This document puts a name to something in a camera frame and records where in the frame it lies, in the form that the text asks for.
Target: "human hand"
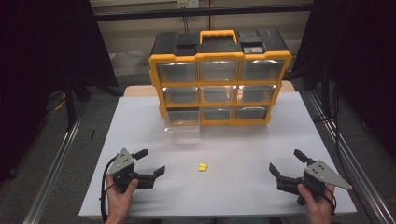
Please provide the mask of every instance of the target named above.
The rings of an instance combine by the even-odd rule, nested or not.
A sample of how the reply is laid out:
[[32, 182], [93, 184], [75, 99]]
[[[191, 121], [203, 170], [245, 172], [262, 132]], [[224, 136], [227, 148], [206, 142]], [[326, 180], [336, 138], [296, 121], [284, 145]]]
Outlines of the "human hand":
[[[327, 185], [324, 195], [332, 201], [335, 186]], [[332, 222], [332, 206], [323, 197], [312, 197], [309, 189], [303, 184], [298, 185], [301, 196], [305, 199], [305, 215], [309, 224], [330, 224]]]
[[106, 224], [124, 223], [131, 209], [132, 196], [139, 181], [133, 179], [124, 193], [121, 193], [121, 190], [114, 185], [113, 176], [108, 175], [106, 177], [106, 183], [107, 187], [111, 186], [106, 192], [108, 198], [108, 216]]

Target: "small yellow object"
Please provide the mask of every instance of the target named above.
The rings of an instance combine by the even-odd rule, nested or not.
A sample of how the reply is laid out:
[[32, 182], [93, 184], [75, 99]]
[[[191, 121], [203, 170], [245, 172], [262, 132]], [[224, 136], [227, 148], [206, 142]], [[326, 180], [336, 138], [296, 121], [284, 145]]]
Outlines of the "small yellow object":
[[199, 163], [199, 166], [200, 166], [200, 167], [207, 168], [207, 165], [206, 165], [205, 163], [202, 163], [202, 162], [201, 162], [201, 163]]
[[198, 166], [198, 171], [199, 172], [204, 172], [206, 171], [207, 165], [205, 163], [200, 162]]
[[64, 106], [64, 103], [66, 103], [66, 101], [59, 103], [53, 110], [60, 110], [62, 106]]

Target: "storage organizer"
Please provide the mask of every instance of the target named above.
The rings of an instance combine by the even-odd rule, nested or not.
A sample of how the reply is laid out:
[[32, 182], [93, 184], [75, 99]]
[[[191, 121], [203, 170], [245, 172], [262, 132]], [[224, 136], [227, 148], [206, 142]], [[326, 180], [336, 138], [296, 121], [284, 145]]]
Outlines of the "storage organizer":
[[276, 29], [164, 32], [149, 58], [166, 129], [266, 124], [291, 55]]

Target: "clear plastic drawer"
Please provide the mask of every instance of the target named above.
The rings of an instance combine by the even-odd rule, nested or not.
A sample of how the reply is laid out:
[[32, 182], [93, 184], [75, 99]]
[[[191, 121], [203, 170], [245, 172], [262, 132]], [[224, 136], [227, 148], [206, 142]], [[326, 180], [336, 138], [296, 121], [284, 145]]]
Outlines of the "clear plastic drawer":
[[241, 80], [278, 80], [282, 65], [278, 60], [244, 61]]
[[267, 106], [245, 106], [235, 109], [236, 119], [264, 119], [268, 110]]
[[231, 119], [233, 109], [231, 107], [203, 107], [202, 114], [205, 120]]
[[239, 86], [238, 102], [264, 102], [271, 100], [275, 85]]
[[170, 144], [196, 144], [201, 142], [200, 126], [170, 126], [165, 128]]
[[163, 88], [163, 96], [167, 104], [194, 104], [198, 102], [198, 88]]
[[193, 82], [197, 80], [196, 63], [158, 63], [161, 82]]
[[235, 96], [236, 86], [201, 87], [202, 101], [208, 103], [231, 102]]
[[199, 108], [168, 108], [166, 126], [199, 126]]
[[236, 80], [238, 61], [208, 61], [200, 63], [201, 80], [228, 81]]

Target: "white tabletop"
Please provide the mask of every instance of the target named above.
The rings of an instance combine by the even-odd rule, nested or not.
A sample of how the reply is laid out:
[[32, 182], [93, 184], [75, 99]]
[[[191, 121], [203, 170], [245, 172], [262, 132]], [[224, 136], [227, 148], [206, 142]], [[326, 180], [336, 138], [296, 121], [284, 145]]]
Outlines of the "white tabletop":
[[[82, 217], [99, 218], [102, 174], [123, 147], [130, 153], [147, 148], [136, 161], [139, 174], [165, 165], [153, 189], [134, 193], [132, 217], [250, 217], [304, 213], [297, 196], [276, 189], [268, 171], [271, 162], [282, 175], [303, 176], [306, 164], [295, 148], [335, 170], [298, 92], [281, 92], [266, 126], [205, 126], [201, 142], [173, 144], [163, 130], [157, 97], [123, 97], [107, 134], [87, 195]], [[198, 172], [198, 165], [208, 165]], [[336, 188], [337, 214], [356, 208], [345, 189]]]

